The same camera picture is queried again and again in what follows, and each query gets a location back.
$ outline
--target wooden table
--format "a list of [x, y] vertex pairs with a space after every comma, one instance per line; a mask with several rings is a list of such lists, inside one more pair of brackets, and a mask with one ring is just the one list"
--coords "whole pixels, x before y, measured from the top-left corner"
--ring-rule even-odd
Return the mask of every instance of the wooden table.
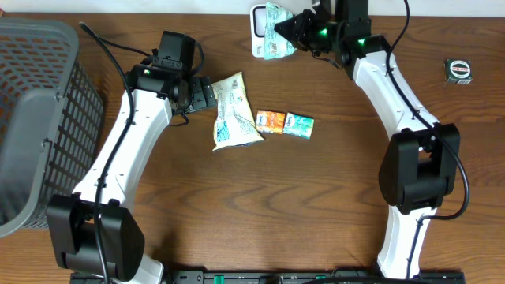
[[[202, 43], [203, 74], [238, 71], [252, 112], [292, 111], [316, 119], [310, 141], [265, 135], [247, 148], [212, 153], [216, 110], [192, 114], [186, 127], [162, 133], [145, 168], [134, 215], [145, 252], [172, 267], [208, 270], [330, 270], [370, 266], [383, 243], [387, 205], [377, 173], [387, 135], [366, 95], [343, 71], [296, 52], [266, 62], [251, 54], [249, 16], [7, 14], [55, 19], [77, 29], [80, 60], [107, 96], [106, 135], [122, 83], [105, 54], [77, 28], [85, 21], [104, 38], [145, 51], [162, 31]], [[373, 31], [392, 42], [404, 17], [374, 17]], [[113, 49], [124, 70], [141, 55]], [[472, 185], [468, 211], [432, 222], [423, 269], [461, 269], [467, 283], [503, 283], [505, 275], [505, 24], [503, 19], [415, 17], [395, 52], [417, 97], [461, 132], [461, 158]], [[446, 58], [469, 58], [474, 82], [444, 82]], [[462, 183], [440, 215], [459, 209]], [[49, 233], [18, 231], [0, 240], [1, 283], [66, 283]]]

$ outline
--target white plastic casing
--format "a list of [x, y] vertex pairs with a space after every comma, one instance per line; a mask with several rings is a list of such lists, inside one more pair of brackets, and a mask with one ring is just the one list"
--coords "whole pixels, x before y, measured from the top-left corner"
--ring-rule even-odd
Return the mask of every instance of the white plastic casing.
[[[404, 129], [412, 131], [426, 129], [426, 126], [412, 115], [409, 107], [392, 84], [391, 78], [389, 78], [386, 72], [386, 57], [387, 53], [385, 51], [379, 51], [367, 54], [365, 58], [358, 59], [354, 66], [354, 81], [365, 91], [365, 94], [372, 102], [380, 120], [384, 124], [389, 139]], [[391, 55], [390, 65], [394, 69], [393, 76], [399, 87], [414, 108], [418, 110], [419, 115], [430, 125], [438, 122], [425, 109], [405, 79], [403, 79], [393, 54]], [[409, 215], [402, 215], [398, 208], [389, 207], [386, 237], [377, 259], [384, 277], [406, 278], [407, 258], [412, 248], [417, 220], [422, 215], [434, 215], [435, 212], [436, 209], [428, 207], [412, 211]], [[428, 222], [429, 220], [423, 222], [417, 239], [416, 250], [410, 268], [410, 277], [419, 274], [419, 255], [426, 229], [428, 228]]]
[[[105, 180], [107, 187], [102, 191], [102, 204], [110, 199], [116, 199], [121, 207], [126, 207], [133, 213], [133, 201], [139, 185], [140, 176], [159, 134], [170, 124], [172, 109], [168, 99], [156, 97], [154, 92], [133, 91], [135, 105], [134, 125], [131, 125], [125, 139], [110, 165]], [[129, 101], [126, 92], [122, 96], [121, 109], [102, 151], [92, 169], [76, 186], [73, 193], [80, 192], [80, 198], [95, 201], [97, 180], [112, 148], [125, 128], [129, 116]], [[140, 267], [128, 284], [160, 284], [163, 275], [163, 265], [147, 255], [142, 256]]]
[[[365, 94], [372, 102], [373, 107], [376, 109], [380, 120], [386, 128], [389, 139], [391, 139], [393, 134], [400, 133], [403, 129], [410, 129], [412, 131], [426, 129], [426, 126], [412, 115], [412, 112], [387, 76], [386, 56], [387, 53], [385, 51], [379, 51], [367, 54], [365, 58], [356, 60], [354, 81], [365, 91]], [[438, 122], [419, 102], [419, 99], [417, 99], [412, 89], [410, 89], [405, 79], [403, 79], [393, 54], [391, 55], [390, 64], [391, 68], [394, 69], [393, 75], [398, 85], [410, 103], [419, 111], [419, 114], [431, 125]]]

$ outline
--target snack package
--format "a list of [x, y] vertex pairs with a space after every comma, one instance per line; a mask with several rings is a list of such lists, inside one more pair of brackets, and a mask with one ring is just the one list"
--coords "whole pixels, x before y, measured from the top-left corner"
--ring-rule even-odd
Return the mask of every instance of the snack package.
[[314, 120], [312, 118], [302, 117], [301, 115], [287, 113], [284, 133], [310, 139]]
[[263, 141], [254, 125], [242, 72], [212, 84], [212, 88], [218, 100], [218, 117], [214, 124], [215, 147], [212, 151], [229, 146], [249, 146]]
[[259, 110], [256, 116], [256, 130], [261, 133], [282, 134], [285, 114]]
[[275, 30], [275, 24], [289, 20], [293, 14], [267, 2], [267, 23], [265, 25], [265, 47], [263, 58], [266, 60], [292, 55], [296, 48]]

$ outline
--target black wire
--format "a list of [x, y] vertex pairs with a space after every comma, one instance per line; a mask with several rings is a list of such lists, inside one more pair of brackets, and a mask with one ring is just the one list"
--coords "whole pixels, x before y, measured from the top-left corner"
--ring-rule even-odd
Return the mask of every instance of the black wire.
[[[343, 28], [343, 25], [346, 23], [347, 21], [346, 20], [342, 20], [339, 22], [339, 24], [337, 24], [337, 36], [336, 36], [336, 41], [337, 41], [337, 48], [339, 50], [341, 50], [340, 48], [340, 44], [341, 44], [341, 38], [340, 38], [340, 32], [342, 31], [342, 28]], [[344, 68], [343, 65], [339, 65], [336, 61], [333, 61], [331, 59], [328, 59], [328, 58], [319, 58], [319, 56], [321, 55], [320, 51], [316, 51], [316, 50], [312, 50], [312, 56], [317, 59], [317, 60], [321, 60], [321, 61], [324, 61], [324, 62], [328, 62], [330, 64], [332, 64], [336, 69], [338, 70], [342, 70]]]
[[392, 279], [392, 278], [370, 278], [370, 277], [332, 277], [311, 280], [304, 284], [330, 284], [330, 283], [370, 283], [370, 284], [428, 284], [419, 280]]
[[328, 62], [328, 63], [332, 64], [338, 70], [342, 70], [342, 68], [343, 68], [337, 62], [335, 62], [335, 61], [333, 61], [331, 59], [328, 59], [328, 58], [318, 58], [317, 56], [319, 56], [319, 55], [316, 56], [316, 52], [314, 50], [312, 51], [312, 56], [315, 59], [317, 59], [317, 60], [321, 60], [321, 61]]
[[95, 206], [93, 207], [93, 219], [95, 222], [95, 239], [96, 239], [96, 245], [98, 247], [98, 252], [99, 252], [99, 256], [100, 256], [100, 262], [102, 263], [103, 279], [104, 279], [105, 283], [109, 284], [110, 283], [109, 271], [107, 270], [107, 260], [105, 258], [105, 252], [103, 251], [102, 234], [100, 233], [102, 223], [99, 218], [99, 205], [100, 205], [100, 199], [102, 196], [102, 189], [105, 186], [107, 186], [107, 184], [105, 183], [107, 172], [110, 168], [112, 161], [114, 161], [114, 157], [116, 156], [116, 153], [118, 152], [121, 142], [125, 139], [126, 133], [128, 132], [128, 129], [133, 122], [133, 117], [135, 115], [135, 106], [133, 105], [132, 92], [130, 91], [130, 89], [128, 87], [128, 83], [126, 83], [125, 74], [123, 73], [121, 66], [118, 64], [118, 62], [116, 61], [116, 59], [114, 58], [112, 53], [103, 44], [103, 41], [84, 22], [80, 22], [79, 25], [80, 25], [80, 28], [83, 29], [83, 31], [87, 32], [96, 41], [96, 43], [98, 43], [98, 45], [100, 47], [102, 47], [102, 49], [105, 52], [105, 54], [107, 55], [107, 57], [114, 64], [114, 67], [118, 71], [119, 76], [121, 77], [123, 84], [125, 85], [125, 89], [126, 89], [126, 93], [128, 94], [128, 101], [129, 101], [129, 116], [128, 116], [128, 119], [126, 119], [125, 128], [121, 132], [121, 135], [119, 136], [118, 141], [116, 142], [116, 144], [112, 148], [109, 158], [107, 158], [107, 161], [105, 162], [105, 165], [103, 166], [102, 174], [100, 175], [100, 178], [98, 180], [98, 185], [96, 186]]
[[405, 23], [405, 27], [403, 28], [402, 32], [400, 33], [400, 35], [396, 39], [395, 43], [393, 43], [393, 45], [391, 46], [391, 49], [389, 50], [389, 52], [387, 52], [387, 57], [386, 57], [387, 75], [391, 78], [391, 82], [395, 86], [396, 91], [398, 91], [398, 93], [402, 97], [405, 104], [409, 107], [410, 111], [412, 111], [413, 116], [415, 118], [417, 118], [423, 125], [426, 126], [426, 128], [428, 128], [431, 131], [433, 136], [442, 143], [442, 145], [449, 152], [449, 155], [451, 155], [451, 157], [454, 159], [454, 161], [458, 165], [458, 169], [459, 169], [459, 172], [461, 173], [461, 177], [463, 180], [463, 186], [465, 188], [465, 198], [463, 200], [463, 205], [456, 213], [454, 213], [453, 215], [448, 215], [448, 216], [425, 215], [425, 216], [420, 217], [419, 220], [417, 220], [416, 233], [414, 234], [412, 248], [410, 250], [409, 258], [407, 259], [406, 278], [408, 279], [408, 278], [410, 278], [410, 265], [412, 263], [413, 254], [416, 249], [416, 243], [417, 243], [417, 239], [419, 238], [419, 232], [421, 231], [421, 227], [423, 226], [423, 221], [425, 221], [426, 219], [448, 221], [448, 220], [454, 220], [454, 219], [458, 218], [459, 216], [461, 216], [465, 212], [465, 210], [469, 204], [470, 186], [469, 186], [469, 182], [468, 182], [468, 177], [466, 176], [465, 168], [463, 167], [463, 164], [462, 164], [460, 158], [458, 157], [458, 154], [456, 154], [455, 150], [449, 145], [449, 143], [447, 141], [445, 141], [445, 139], [440, 136], [438, 131], [436, 131], [436, 129], [434, 129], [432, 125], [430, 125], [426, 120], [423, 119], [422, 116], [419, 115], [417, 110], [412, 106], [410, 101], [406, 98], [405, 94], [403, 94], [402, 89], [398, 86], [398, 83], [396, 82], [396, 79], [393, 76], [393, 72], [392, 72], [393, 70], [391, 69], [391, 66], [390, 66], [391, 55], [393, 54], [393, 50], [395, 49], [396, 45], [398, 44], [400, 39], [402, 39], [403, 35], [405, 34], [407, 28], [409, 27], [409, 22], [410, 22], [409, 2], [408, 2], [408, 0], [404, 0], [404, 3], [405, 3], [405, 7], [406, 7], [406, 23]]
[[125, 46], [122, 46], [122, 45], [119, 45], [117, 43], [112, 43], [111, 41], [108, 41], [106, 39], [104, 39], [103, 37], [98, 37], [103, 43], [106, 43], [112, 47], [116, 47], [116, 48], [120, 48], [120, 49], [123, 49], [123, 50], [128, 50], [128, 51], [133, 51], [133, 52], [137, 52], [138, 54], [142, 54], [142, 55], [145, 55], [147, 57], [151, 56], [151, 54], [147, 53], [147, 52], [143, 52], [142, 50], [138, 50], [138, 49], [135, 49], [135, 48], [132, 48], [132, 47], [125, 47]]

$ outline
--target small candy packet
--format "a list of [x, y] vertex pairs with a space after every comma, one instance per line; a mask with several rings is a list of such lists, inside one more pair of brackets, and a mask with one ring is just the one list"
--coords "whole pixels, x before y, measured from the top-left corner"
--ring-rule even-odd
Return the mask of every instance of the small candy packet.
[[312, 118], [302, 117], [301, 115], [287, 113], [284, 133], [310, 139], [314, 120]]
[[261, 133], [282, 134], [285, 114], [259, 110], [256, 116], [256, 130]]

